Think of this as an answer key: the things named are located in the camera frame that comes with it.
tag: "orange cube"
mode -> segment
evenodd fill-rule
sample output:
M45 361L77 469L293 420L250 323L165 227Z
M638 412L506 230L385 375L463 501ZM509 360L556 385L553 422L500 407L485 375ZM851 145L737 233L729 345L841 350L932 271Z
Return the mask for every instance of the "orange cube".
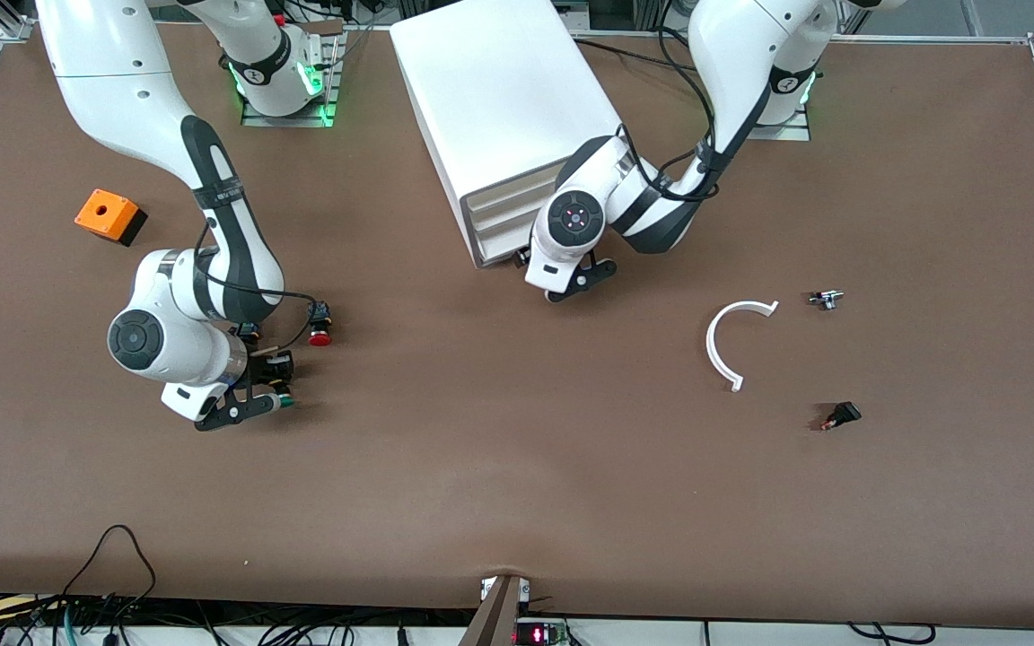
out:
M79 210L79 216L74 217L74 224L87 232L127 247L145 223L146 213L139 205L101 188L94 189L90 199Z

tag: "small black plug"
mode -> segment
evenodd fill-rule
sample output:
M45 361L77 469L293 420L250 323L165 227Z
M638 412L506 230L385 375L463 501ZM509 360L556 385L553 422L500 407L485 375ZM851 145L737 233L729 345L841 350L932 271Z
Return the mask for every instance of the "small black plug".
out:
M832 414L828 414L828 419L825 420L820 429L822 431L829 431L835 429L839 425L844 425L846 422L854 422L860 419L860 410L856 408L856 404L851 401L842 401L837 404L837 408L833 408Z

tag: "gray floor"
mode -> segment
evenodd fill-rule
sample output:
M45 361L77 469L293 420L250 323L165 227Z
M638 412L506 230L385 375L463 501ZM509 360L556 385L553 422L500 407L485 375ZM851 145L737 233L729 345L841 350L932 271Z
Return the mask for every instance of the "gray floor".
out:
M1023 36L1034 31L1034 0L971 0L984 36ZM895 11L870 18L861 33L968 36L956 0L908 0Z

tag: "table surface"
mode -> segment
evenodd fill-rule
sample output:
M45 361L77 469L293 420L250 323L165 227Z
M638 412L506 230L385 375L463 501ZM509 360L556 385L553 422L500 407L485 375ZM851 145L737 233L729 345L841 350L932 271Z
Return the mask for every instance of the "table surface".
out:
M550 306L473 269L386 33L313 131L238 126L209 33L161 33L336 341L296 347L296 408L214 433L122 371L104 337L132 272L201 217L78 130L37 37L8 45L0 589L58 591L120 522L160 595L468 607L513 572L567 613L1034 626L1029 51L834 44L812 143L747 145L672 253L609 236L614 281ZM585 55L649 159L702 130L676 74ZM95 187L149 213L131 248L73 225ZM848 296L822 312L816 289ZM730 393L704 332L748 299L781 305L723 322ZM864 418L817 432L842 400ZM144 577L113 541L75 589Z

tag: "white box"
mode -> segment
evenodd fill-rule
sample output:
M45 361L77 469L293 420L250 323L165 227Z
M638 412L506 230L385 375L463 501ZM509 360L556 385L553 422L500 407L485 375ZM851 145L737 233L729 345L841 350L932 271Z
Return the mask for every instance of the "white box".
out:
M564 160L620 118L549 0L462 0L390 36L473 263L506 260Z

